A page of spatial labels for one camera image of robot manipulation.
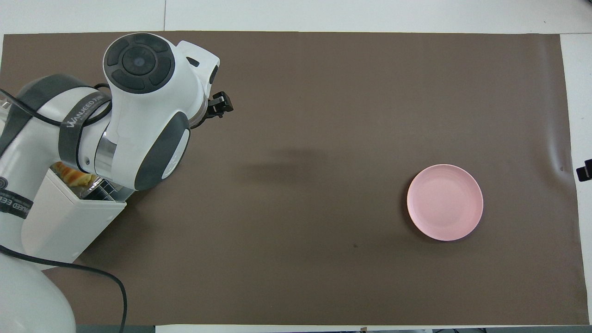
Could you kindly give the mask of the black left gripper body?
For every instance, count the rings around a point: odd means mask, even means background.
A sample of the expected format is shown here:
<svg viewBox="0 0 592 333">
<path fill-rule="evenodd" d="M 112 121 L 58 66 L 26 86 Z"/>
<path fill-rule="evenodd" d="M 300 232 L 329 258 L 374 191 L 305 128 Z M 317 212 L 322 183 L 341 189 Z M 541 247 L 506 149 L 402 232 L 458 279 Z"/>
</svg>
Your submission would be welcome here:
<svg viewBox="0 0 592 333">
<path fill-rule="evenodd" d="M 211 99 L 207 102 L 207 108 L 203 120 L 211 118 L 222 118 L 226 112 L 232 112 L 234 106 L 231 103 L 229 95 L 222 91 L 215 93 Z"/>
</svg>

